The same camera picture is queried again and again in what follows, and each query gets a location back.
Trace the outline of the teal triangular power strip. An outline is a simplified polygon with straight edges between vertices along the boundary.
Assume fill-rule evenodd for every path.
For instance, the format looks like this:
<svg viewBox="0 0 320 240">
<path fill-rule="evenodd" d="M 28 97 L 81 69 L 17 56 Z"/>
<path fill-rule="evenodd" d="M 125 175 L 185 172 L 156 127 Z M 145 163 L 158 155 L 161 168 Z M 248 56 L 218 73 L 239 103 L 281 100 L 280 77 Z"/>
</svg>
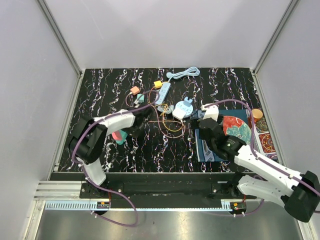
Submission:
<svg viewBox="0 0 320 240">
<path fill-rule="evenodd" d="M 122 145 L 122 144 L 125 142 L 125 139 L 127 138 L 128 134 L 127 134 L 125 131 L 123 131 L 123 130 L 119 130 L 119 131 L 120 131 L 121 134 L 122 134 L 122 140 L 121 140 L 121 141 L 116 141 L 116 143 L 117 143 L 118 145 Z"/>
</svg>

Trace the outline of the salmon small charger plug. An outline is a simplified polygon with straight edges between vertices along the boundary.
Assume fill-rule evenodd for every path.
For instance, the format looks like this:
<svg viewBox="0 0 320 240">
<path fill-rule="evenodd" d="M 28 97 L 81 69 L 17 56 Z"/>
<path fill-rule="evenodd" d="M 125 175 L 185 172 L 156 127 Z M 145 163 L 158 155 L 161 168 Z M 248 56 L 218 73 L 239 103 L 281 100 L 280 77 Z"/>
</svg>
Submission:
<svg viewBox="0 0 320 240">
<path fill-rule="evenodd" d="M 134 87 L 132 87 L 132 88 L 130 89 L 130 93 L 131 93 L 132 95 L 137 95 L 137 94 L 140 93 L 140 88 L 137 87 L 137 86 L 134 86 Z"/>
</svg>

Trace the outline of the pink square plug adapter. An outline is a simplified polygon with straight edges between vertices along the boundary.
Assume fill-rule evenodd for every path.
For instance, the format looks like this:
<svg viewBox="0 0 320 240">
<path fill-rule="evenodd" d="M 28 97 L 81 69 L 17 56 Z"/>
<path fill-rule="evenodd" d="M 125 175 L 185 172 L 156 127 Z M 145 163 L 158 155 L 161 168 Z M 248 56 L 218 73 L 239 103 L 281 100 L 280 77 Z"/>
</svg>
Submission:
<svg viewBox="0 0 320 240">
<path fill-rule="evenodd" d="M 123 139 L 122 133 L 121 133 L 120 130 L 114 131 L 111 135 L 112 135 L 112 138 L 113 138 L 115 141 L 121 141 L 121 140 Z"/>
</svg>

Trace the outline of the round light blue power socket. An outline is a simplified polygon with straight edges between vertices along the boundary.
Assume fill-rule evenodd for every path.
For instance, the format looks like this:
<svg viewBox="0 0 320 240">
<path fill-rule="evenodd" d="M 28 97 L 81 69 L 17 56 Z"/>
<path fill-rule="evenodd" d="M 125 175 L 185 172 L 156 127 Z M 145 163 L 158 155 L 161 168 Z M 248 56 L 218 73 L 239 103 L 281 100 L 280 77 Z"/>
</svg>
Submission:
<svg viewBox="0 0 320 240">
<path fill-rule="evenodd" d="M 184 101 L 179 101 L 176 105 L 175 105 L 175 108 L 179 108 L 179 109 L 182 109 L 186 112 L 186 115 L 184 118 L 188 118 L 191 116 L 192 112 L 193 112 L 193 106 L 192 106 L 192 103 L 191 105 L 185 105 L 184 104 Z"/>
</svg>

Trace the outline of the white square plug adapter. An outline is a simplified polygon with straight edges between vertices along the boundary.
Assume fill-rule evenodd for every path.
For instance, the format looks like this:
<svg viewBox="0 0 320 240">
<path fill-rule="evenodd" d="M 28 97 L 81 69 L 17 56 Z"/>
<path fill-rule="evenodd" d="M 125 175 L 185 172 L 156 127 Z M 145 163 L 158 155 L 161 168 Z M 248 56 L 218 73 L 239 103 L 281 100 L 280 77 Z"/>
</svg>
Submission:
<svg viewBox="0 0 320 240">
<path fill-rule="evenodd" d="M 172 116 L 180 121 L 183 120 L 185 115 L 186 115 L 186 112 L 180 108 L 175 108 L 172 112 Z"/>
</svg>

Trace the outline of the light blue charger plug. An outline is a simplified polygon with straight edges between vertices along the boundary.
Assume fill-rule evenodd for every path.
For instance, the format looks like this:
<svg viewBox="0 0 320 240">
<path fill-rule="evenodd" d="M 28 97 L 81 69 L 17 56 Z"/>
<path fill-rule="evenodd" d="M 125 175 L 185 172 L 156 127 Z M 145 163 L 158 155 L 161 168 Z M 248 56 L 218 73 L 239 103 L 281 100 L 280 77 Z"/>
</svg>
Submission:
<svg viewBox="0 0 320 240">
<path fill-rule="evenodd" d="M 183 103 L 185 104 L 185 105 L 191 105 L 192 104 L 192 99 L 191 98 L 189 98 L 189 97 L 185 97 L 184 98 L 184 100 L 183 100 Z"/>
</svg>

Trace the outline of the light blue long power strip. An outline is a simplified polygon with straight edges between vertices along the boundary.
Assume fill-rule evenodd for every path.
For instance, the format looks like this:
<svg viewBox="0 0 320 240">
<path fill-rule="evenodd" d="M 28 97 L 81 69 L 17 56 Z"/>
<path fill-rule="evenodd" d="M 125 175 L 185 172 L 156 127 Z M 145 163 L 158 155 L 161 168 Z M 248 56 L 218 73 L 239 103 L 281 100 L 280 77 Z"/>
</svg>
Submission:
<svg viewBox="0 0 320 240">
<path fill-rule="evenodd" d="M 162 84 L 162 87 L 160 88 L 159 92 L 158 92 L 158 99 L 157 101 L 155 101 L 155 105 L 160 105 L 164 102 L 169 90 L 170 90 L 170 87 L 171 87 L 171 83 L 170 82 L 164 82 Z"/>
</svg>

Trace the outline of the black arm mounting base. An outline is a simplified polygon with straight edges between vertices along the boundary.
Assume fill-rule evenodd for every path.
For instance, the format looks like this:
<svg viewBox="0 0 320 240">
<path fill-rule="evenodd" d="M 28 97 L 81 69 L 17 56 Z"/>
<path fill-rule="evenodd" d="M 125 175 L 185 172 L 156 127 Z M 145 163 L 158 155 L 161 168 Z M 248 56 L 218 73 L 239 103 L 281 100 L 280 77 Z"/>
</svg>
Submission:
<svg viewBox="0 0 320 240">
<path fill-rule="evenodd" d="M 137 209 L 210 209 L 221 200 L 239 200 L 239 172 L 108 173 L 107 189 L 128 197 Z"/>
</svg>

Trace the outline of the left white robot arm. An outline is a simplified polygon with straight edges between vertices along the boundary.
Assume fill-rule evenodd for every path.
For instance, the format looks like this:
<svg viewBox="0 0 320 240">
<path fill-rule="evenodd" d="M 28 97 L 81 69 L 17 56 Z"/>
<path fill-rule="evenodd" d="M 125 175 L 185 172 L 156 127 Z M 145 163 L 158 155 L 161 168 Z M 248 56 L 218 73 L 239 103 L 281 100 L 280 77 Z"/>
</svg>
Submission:
<svg viewBox="0 0 320 240">
<path fill-rule="evenodd" d="M 101 166 L 105 139 L 116 135 L 121 139 L 127 136 L 139 137 L 144 132 L 146 122 L 152 115 L 150 106 L 130 107 L 103 117 L 81 118 L 72 132 L 68 144 L 73 162 L 80 164 L 86 178 L 92 184 L 90 192 L 97 198 L 103 198 L 108 193 L 105 183 L 107 176 Z"/>
</svg>

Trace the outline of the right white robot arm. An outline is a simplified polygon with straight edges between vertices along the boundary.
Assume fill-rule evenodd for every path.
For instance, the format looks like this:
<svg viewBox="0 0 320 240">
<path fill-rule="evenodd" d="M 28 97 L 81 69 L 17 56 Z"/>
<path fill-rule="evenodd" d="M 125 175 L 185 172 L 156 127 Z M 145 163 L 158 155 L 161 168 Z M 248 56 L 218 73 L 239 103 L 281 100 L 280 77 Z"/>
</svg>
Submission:
<svg viewBox="0 0 320 240">
<path fill-rule="evenodd" d="M 195 133 L 197 140 L 204 141 L 207 150 L 222 160 L 233 162 L 262 177 L 259 180 L 237 173 L 227 185 L 230 197 L 236 199 L 247 195 L 273 202 L 304 223 L 319 212 L 320 181 L 315 173 L 309 170 L 301 173 L 273 161 L 242 139 L 225 134 L 222 126 L 212 118 L 197 120 Z"/>
</svg>

